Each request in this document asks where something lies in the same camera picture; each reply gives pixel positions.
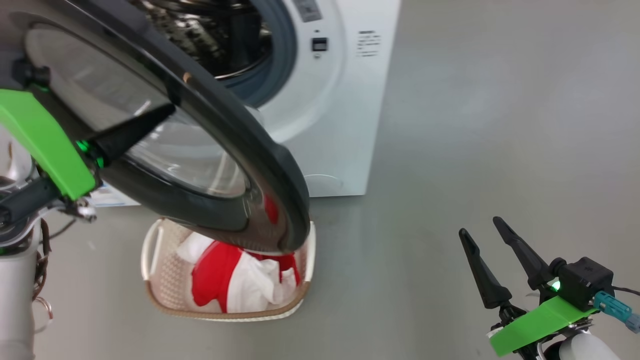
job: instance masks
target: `white laundry basket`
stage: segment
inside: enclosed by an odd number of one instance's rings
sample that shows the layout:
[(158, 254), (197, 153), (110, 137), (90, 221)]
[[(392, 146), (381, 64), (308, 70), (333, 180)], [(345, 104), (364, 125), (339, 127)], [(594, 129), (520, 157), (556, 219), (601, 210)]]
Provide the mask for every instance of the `white laundry basket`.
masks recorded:
[(191, 233), (191, 230), (175, 222), (160, 219), (148, 230), (142, 245), (142, 278), (149, 298), (162, 312), (219, 322), (256, 322), (286, 318), (295, 313), (302, 304), (314, 274), (316, 227), (313, 222), (305, 244), (294, 254), (302, 282), (285, 305), (254, 313), (222, 313), (217, 300), (206, 306), (197, 306), (193, 302), (193, 265), (183, 261), (175, 253)]

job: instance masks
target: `red and white clothing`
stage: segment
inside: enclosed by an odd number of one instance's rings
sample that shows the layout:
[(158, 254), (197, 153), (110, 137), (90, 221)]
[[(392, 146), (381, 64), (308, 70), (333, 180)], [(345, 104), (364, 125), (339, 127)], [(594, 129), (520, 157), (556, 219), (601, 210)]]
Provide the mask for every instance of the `red and white clothing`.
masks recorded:
[(183, 260), (195, 264), (191, 293), (198, 306), (212, 300), (223, 313), (264, 311), (285, 304), (300, 283), (294, 256), (264, 256), (191, 234), (177, 249)]

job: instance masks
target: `concrete floor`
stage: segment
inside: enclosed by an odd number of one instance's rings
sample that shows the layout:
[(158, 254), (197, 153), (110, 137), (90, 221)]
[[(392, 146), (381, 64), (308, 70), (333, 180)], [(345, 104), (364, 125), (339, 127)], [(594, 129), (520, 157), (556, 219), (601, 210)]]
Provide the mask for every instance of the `concrete floor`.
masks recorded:
[[(515, 304), (535, 300), (494, 215), (547, 261), (589, 256), (640, 288), (639, 12), (635, 0), (406, 0), (369, 193), (312, 201), (316, 272), (298, 313), (161, 314), (139, 270), (154, 214), (105, 209), (53, 244), (56, 319), (38, 358), (496, 359), (484, 334), (497, 312), (482, 307), (458, 229)], [(613, 319), (596, 316), (593, 332), (622, 359), (640, 353)]]

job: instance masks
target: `red cloth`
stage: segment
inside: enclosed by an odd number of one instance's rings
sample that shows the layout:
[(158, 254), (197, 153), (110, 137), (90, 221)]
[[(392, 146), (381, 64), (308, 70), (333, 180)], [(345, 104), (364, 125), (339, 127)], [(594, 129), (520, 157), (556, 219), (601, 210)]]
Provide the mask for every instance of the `red cloth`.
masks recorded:
[[(212, 300), (218, 300), (223, 313), (227, 312), (227, 293), (229, 282), (244, 251), (233, 245), (214, 241), (202, 254), (191, 272), (193, 285), (191, 294), (197, 306), (205, 306)], [(300, 285), (300, 274), (296, 259), (291, 255), (266, 256), (252, 254), (258, 260), (272, 259), (280, 263), (280, 281), (282, 272), (293, 268), (296, 284)]]

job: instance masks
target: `green mount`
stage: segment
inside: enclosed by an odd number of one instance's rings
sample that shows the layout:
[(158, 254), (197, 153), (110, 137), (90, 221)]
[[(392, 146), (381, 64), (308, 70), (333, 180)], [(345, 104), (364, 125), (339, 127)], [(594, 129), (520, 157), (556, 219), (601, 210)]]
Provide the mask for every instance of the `green mount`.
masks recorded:
[(521, 347), (535, 343), (574, 322), (593, 314), (596, 309), (583, 313), (565, 299), (556, 296), (531, 312), (513, 320), (490, 339), (499, 356), (510, 354)]
[(32, 93), (0, 89), (0, 124), (31, 153), (63, 196), (77, 200), (95, 188), (82, 157)]

